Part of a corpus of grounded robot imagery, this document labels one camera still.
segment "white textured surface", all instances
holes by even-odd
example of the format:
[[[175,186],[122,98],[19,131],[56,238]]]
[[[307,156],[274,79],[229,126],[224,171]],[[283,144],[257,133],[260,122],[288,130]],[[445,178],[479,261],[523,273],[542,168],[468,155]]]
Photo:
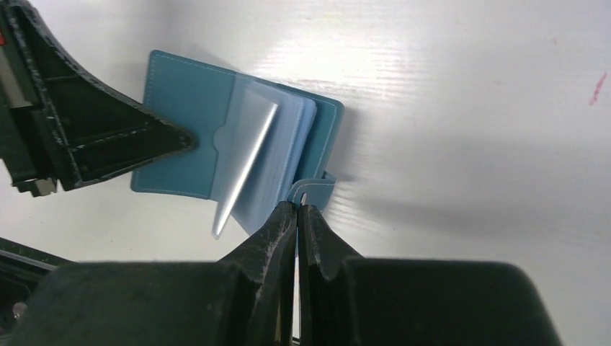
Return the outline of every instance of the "white textured surface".
[[[326,217],[376,257],[501,260],[567,345],[611,340],[608,0],[36,0],[85,68],[141,99],[158,48],[347,106]],[[49,198],[0,170],[0,236],[71,260],[215,260],[214,203],[128,188]]]

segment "wallet strap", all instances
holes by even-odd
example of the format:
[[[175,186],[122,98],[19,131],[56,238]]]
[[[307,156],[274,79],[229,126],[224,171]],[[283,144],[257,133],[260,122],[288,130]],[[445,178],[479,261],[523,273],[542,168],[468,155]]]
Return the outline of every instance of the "wallet strap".
[[[290,188],[287,200],[295,205],[301,205],[302,197],[305,195],[303,204],[315,205],[319,210],[324,210],[333,194],[335,182],[336,178],[329,172],[324,172],[321,179],[299,180]]]

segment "blue card holder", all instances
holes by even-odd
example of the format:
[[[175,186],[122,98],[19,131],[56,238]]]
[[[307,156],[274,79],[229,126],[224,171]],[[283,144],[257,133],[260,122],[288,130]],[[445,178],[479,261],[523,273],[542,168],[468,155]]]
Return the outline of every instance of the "blue card holder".
[[[309,131],[302,134],[305,136],[303,150],[280,151],[288,155],[297,153],[298,158],[282,159],[293,162],[287,167],[296,167],[286,170],[293,177],[292,184],[275,189],[281,193],[278,198],[273,198],[299,204],[306,194],[307,204],[323,210],[335,185],[335,178],[325,172],[325,166],[342,120],[344,108],[340,102],[158,50],[152,52],[149,59],[144,106],[192,131],[199,143],[194,151],[134,171],[132,190],[216,200],[213,185],[215,175],[219,174],[217,164],[227,154],[226,149],[218,145],[224,142],[219,141],[218,136],[230,133],[225,126],[232,98],[236,97],[236,86],[246,82],[263,84],[261,87],[275,88],[311,100],[310,109],[312,105],[316,106],[316,113],[307,124]],[[257,179],[266,183],[265,177],[261,173]],[[253,198],[255,192],[260,194],[261,190],[248,185],[242,194],[252,195],[241,196],[233,215],[246,232],[252,234],[262,226],[272,210],[268,213],[261,208],[261,203]]]

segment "blue leather wallet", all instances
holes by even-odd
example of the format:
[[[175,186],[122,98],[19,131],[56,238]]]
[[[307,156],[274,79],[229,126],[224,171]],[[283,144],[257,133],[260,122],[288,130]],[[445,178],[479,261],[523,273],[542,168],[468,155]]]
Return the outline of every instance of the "blue leather wallet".
[[[307,204],[323,210],[335,185],[325,166],[342,121],[341,102],[158,50],[149,59],[144,106],[193,132],[198,145],[135,170],[132,190],[216,200],[215,175],[222,174],[217,163],[227,154],[219,143],[231,141],[218,136],[223,136],[232,100],[239,97],[238,86],[245,84],[278,99],[289,115],[272,123],[232,215],[252,234],[281,200],[299,204],[307,194]],[[290,95],[297,96],[294,102],[303,100],[292,110]],[[293,132],[283,135],[284,130]]]

